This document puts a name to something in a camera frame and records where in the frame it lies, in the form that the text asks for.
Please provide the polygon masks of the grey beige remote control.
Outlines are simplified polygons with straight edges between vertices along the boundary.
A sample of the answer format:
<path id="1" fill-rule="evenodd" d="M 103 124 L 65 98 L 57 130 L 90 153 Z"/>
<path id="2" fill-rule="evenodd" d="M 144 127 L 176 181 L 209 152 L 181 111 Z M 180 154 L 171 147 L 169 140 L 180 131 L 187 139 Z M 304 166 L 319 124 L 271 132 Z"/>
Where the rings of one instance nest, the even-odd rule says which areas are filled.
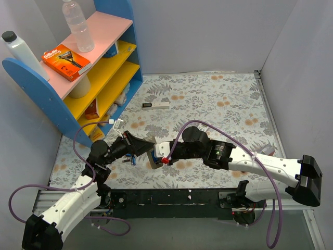
<path id="1" fill-rule="evenodd" d="M 154 137 L 153 135 L 148 136 L 148 137 L 146 137 L 145 139 L 146 139 L 146 140 L 149 140 L 149 141 L 152 141 L 154 144 L 156 144 L 156 139 L 155 139 L 155 137 Z M 163 163 L 161 163 L 161 162 L 159 162 L 159 164 L 157 164 L 157 165 L 154 164 L 154 162 L 153 162 L 153 158 L 152 158 L 152 155 L 151 155 L 152 153 L 154 153 L 154 147 L 153 147 L 153 149 L 147 151 L 147 156 L 148 156 L 148 159 L 149 159 L 149 163 L 150 163 L 150 165 L 151 165 L 151 168 L 152 168 L 152 169 L 158 169 L 158 168 L 162 167 L 162 166 L 163 166 Z"/>

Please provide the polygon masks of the blue AA battery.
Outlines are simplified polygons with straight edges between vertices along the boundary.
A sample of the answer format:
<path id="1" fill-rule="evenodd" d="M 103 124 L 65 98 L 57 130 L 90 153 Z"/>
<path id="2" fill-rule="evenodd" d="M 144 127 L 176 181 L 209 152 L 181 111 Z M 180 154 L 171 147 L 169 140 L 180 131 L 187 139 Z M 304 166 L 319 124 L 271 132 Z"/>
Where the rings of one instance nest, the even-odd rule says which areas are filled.
<path id="1" fill-rule="evenodd" d="M 152 155 L 154 164 L 156 164 L 156 165 L 159 164 L 159 159 L 154 155 L 154 153 L 152 153 L 151 155 Z"/>

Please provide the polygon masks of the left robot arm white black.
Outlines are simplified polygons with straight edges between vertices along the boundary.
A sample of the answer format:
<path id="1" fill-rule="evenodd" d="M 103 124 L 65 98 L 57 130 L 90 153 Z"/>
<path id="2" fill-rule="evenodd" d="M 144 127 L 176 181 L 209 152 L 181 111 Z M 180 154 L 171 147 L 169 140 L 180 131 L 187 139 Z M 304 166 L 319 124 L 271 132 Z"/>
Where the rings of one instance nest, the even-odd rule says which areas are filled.
<path id="1" fill-rule="evenodd" d="M 41 215 L 30 216 L 22 240 L 23 249 L 62 249 L 73 228 L 96 207 L 111 203 L 111 188 L 105 184 L 111 170 L 108 165 L 127 154 L 140 156 L 151 149 L 154 140 L 139 139 L 125 131 L 108 145 L 97 140 L 91 145 L 85 169 L 72 192 L 65 194 Z"/>

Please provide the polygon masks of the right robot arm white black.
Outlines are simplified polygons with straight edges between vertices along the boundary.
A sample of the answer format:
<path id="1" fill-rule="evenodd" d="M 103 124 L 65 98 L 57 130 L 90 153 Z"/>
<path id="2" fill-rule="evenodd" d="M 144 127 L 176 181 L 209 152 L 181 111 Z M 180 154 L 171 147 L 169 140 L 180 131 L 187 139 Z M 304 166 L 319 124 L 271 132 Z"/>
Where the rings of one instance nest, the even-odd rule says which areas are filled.
<path id="1" fill-rule="evenodd" d="M 256 154 L 244 146 L 210 139 L 197 127 L 186 128 L 182 141 L 169 142 L 164 161 L 171 164 L 180 159 L 202 159 L 212 169 L 242 171 L 268 177 L 267 182 L 243 181 L 235 194 L 236 203 L 247 207 L 264 199 L 284 198 L 318 207 L 321 204 L 323 174 L 314 157 L 286 159 Z"/>

